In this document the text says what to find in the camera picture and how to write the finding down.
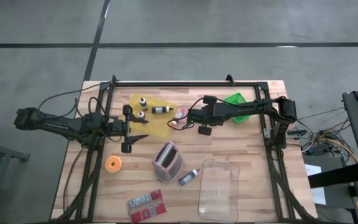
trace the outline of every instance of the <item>metal bracket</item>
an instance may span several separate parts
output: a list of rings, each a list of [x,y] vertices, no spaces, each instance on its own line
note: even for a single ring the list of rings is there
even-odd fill
[[[236,83],[234,82],[233,77],[231,75],[227,75],[226,81],[229,81],[231,86],[236,85]]]
[[[264,136],[265,138],[270,138],[270,132],[272,130],[271,129],[267,129],[267,128],[264,128]],[[296,134],[289,134],[288,132],[292,132],[292,131],[301,131],[299,129],[289,129],[286,131],[285,133],[285,138],[287,139],[299,139],[302,137],[302,135],[304,134],[301,134],[301,133],[296,133]]]
[[[267,82],[257,82],[257,84],[260,89],[263,89],[265,91],[269,90],[269,85],[267,84]]]
[[[118,79],[116,78],[115,75],[112,75],[111,81],[112,81],[113,86],[115,86],[117,81],[118,81]]]

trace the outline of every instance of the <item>wooden table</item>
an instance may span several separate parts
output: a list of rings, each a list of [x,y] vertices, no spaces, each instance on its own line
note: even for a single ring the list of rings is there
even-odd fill
[[[83,88],[97,83],[99,82],[84,82]],[[287,96],[283,81],[268,81],[268,85],[271,98]],[[254,89],[249,87],[115,88],[110,115],[121,115],[122,106],[127,104],[132,94],[152,95],[166,101],[172,101],[181,108],[189,108],[203,95],[214,95],[223,99],[237,92],[240,92],[246,100],[255,99]],[[81,94],[79,106],[82,114],[87,113],[88,99],[97,96],[97,93],[98,87],[95,87]],[[96,102],[93,102],[92,110],[96,106]],[[227,160],[240,165],[238,222],[272,222],[277,220],[259,116],[251,116],[249,120],[239,124],[228,121],[224,123],[224,126],[214,127],[211,136],[198,134],[196,127],[186,131],[172,130],[170,140],[177,144],[184,159],[180,177],[192,169],[202,167],[205,159]],[[151,161],[165,141],[166,139],[149,136],[133,145],[132,154],[121,153],[120,143],[106,142],[94,222],[130,222],[126,208],[127,200],[155,189],[162,189],[168,212],[150,218],[147,220],[148,222],[207,222],[201,219],[197,212],[201,174],[183,187],[177,181],[166,184],[157,181],[153,176]],[[289,142],[297,143],[295,140],[289,140]],[[63,188],[67,181],[68,171],[80,150],[81,147],[77,142],[69,143],[52,218],[62,214]],[[68,184],[66,206],[74,199],[80,189],[86,157],[85,151],[73,169]],[[104,162],[111,155],[120,156],[123,162],[122,169],[116,174],[110,174],[104,169]],[[317,217],[299,147],[288,146],[285,149],[284,161],[292,192],[302,206],[311,215]],[[280,192],[280,198],[286,213],[282,192]],[[88,200],[89,197],[86,197],[83,214],[88,211]]]

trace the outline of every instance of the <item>concrete floor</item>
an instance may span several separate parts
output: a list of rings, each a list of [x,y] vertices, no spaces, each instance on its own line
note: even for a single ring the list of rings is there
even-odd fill
[[[0,0],[0,43],[92,43],[103,0]],[[358,42],[358,0],[112,0],[101,42]],[[12,161],[0,223],[46,221],[67,141],[13,126],[18,108],[79,89],[91,49],[0,49],[0,144],[31,154]],[[284,80],[299,117],[342,106],[358,90],[358,48],[99,49],[91,80]],[[77,95],[49,101],[61,114]],[[315,126],[331,114],[306,119]],[[315,130],[346,119],[343,113]],[[352,132],[342,134],[356,147]],[[319,210],[349,221],[343,210]]]

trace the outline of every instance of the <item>glue bottle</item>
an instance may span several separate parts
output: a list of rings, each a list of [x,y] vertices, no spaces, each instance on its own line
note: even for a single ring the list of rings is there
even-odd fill
[[[142,107],[142,110],[147,111],[147,103],[145,98],[141,98],[139,100],[140,106]]]
[[[143,111],[139,112],[139,114],[137,115],[138,118],[140,119],[146,119],[146,114],[144,114]]]
[[[175,113],[175,115],[173,116],[173,121],[171,121],[170,124],[172,124],[172,125],[177,125],[178,122],[179,122],[179,119],[182,118],[182,117],[184,117],[184,116],[185,116],[185,110],[179,108],[179,109],[177,110],[177,112]]]
[[[198,171],[200,171],[200,169],[194,169],[190,171],[190,173],[188,173],[186,176],[179,179],[179,184],[183,186],[193,180],[197,176]]]
[[[169,106],[152,107],[152,113],[168,113],[171,110],[173,110],[173,108],[170,108]]]

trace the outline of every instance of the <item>clear plastic container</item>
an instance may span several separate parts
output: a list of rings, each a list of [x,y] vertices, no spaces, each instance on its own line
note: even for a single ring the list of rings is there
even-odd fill
[[[235,223],[240,166],[235,162],[204,161],[198,215],[204,220]]]

